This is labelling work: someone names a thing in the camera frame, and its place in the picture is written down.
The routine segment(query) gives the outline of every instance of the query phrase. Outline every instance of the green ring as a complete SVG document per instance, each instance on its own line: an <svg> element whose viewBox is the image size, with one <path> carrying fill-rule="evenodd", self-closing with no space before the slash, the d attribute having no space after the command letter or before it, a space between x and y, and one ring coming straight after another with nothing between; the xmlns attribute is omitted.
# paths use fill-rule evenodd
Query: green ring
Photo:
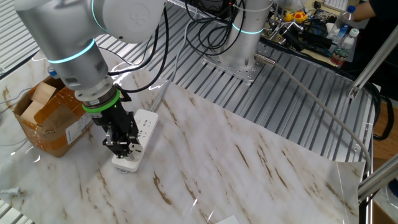
<svg viewBox="0 0 398 224"><path fill-rule="evenodd" d="M87 108L85 105L82 105L82 106L83 106L83 109L88 113L100 113L100 112L110 108L111 106L113 106L119 100L119 97L120 97L120 91L117 90L116 96L113 98L113 100L100 108L90 109L90 108Z"/></svg>

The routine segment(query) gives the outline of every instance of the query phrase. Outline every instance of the blue led ring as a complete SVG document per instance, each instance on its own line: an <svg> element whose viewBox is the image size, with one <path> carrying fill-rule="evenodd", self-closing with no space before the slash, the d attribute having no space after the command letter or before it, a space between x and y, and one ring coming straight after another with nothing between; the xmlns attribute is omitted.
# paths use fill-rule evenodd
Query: blue led ring
<svg viewBox="0 0 398 224"><path fill-rule="evenodd" d="M65 62L69 62L75 58L78 58L80 56L82 56L83 54L85 54L87 51L89 51L93 46L95 45L95 40L93 39L93 41L91 41L91 44L89 46L87 46L84 50L82 50L81 52L75 54L74 56L65 58L65 59L61 59L61 60L49 60L50 63L65 63Z"/></svg>
<svg viewBox="0 0 398 224"><path fill-rule="evenodd" d="M93 12L94 20L95 20L95 22L98 24L99 28L101 28L103 31L109 33L109 31L108 31L107 29L105 29L104 27L102 27L102 26L100 25L100 23L97 21L97 18L95 17L95 13L94 13L94 0L92 0L92 2L91 2L91 11Z"/></svg>
<svg viewBox="0 0 398 224"><path fill-rule="evenodd" d="M237 27L235 26L235 24L232 24L232 26L234 26L235 29L237 29L238 31L240 30L239 28L237 28ZM258 32L246 32L246 31L243 31L243 30L241 30L241 32L244 33L244 34L259 34L259 33L261 33L263 30L264 30L264 28L263 28L262 30L258 31Z"/></svg>

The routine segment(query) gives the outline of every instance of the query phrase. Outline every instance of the metal pole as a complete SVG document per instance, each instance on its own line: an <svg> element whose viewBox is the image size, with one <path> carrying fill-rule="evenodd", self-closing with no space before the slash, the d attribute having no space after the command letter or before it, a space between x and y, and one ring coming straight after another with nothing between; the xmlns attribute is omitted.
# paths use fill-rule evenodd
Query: metal pole
<svg viewBox="0 0 398 224"><path fill-rule="evenodd" d="M373 73L379 68L381 63L386 59L394 47L398 44L398 26L392 31L391 35L381 46L379 51L374 55L372 60L368 63L366 68L362 71L360 76L355 80L351 91L349 92L349 97L355 99L356 95L365 85L365 83L372 77Z"/></svg>
<svg viewBox="0 0 398 224"><path fill-rule="evenodd" d="M271 9L272 1L270 0L246 0L246 15L242 24L243 10L240 10L236 16L233 28L229 34L228 41L224 47L227 49L233 46L224 54L220 55L221 60L231 67L244 70L252 68L255 64L254 53L256 53L262 30L267 22L267 16ZM265 11L252 12L252 10L267 9Z"/></svg>
<svg viewBox="0 0 398 224"><path fill-rule="evenodd" d="M362 202L396 177L398 177L398 154L359 184L359 201Z"/></svg>

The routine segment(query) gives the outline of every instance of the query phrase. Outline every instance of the white power strip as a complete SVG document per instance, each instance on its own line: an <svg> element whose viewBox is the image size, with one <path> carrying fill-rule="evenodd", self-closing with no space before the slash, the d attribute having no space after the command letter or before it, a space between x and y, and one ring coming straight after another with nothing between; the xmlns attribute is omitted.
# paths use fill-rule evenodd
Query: white power strip
<svg viewBox="0 0 398 224"><path fill-rule="evenodd" d="M158 118L159 116L156 113L146 110L137 110L137 113L135 113L134 119L136 120L136 124L139 130L138 140L140 145L142 146L142 152L133 152L133 161L119 159L116 156L113 156L113 165L118 168L122 173L135 172L138 170L138 166L141 163L141 160L144 157L144 153L149 144L150 137L152 137L152 134L154 133L154 130L156 128Z"/></svg>

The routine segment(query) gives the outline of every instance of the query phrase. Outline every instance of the open cardboard box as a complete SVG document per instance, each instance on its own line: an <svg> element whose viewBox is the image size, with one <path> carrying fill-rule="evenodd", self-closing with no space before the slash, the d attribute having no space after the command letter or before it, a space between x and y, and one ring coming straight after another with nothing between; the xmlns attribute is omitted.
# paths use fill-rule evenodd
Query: open cardboard box
<svg viewBox="0 0 398 224"><path fill-rule="evenodd" d="M373 169L377 170L387 159L373 159ZM381 207L373 200L373 223L374 224L397 224Z"/></svg>
<svg viewBox="0 0 398 224"><path fill-rule="evenodd" d="M14 114L33 145L55 157L62 157L81 138L92 120L75 98L75 92L66 88L61 80L48 77L43 82L57 90L34 115L36 124L21 116L32 103L37 86L22 97Z"/></svg>

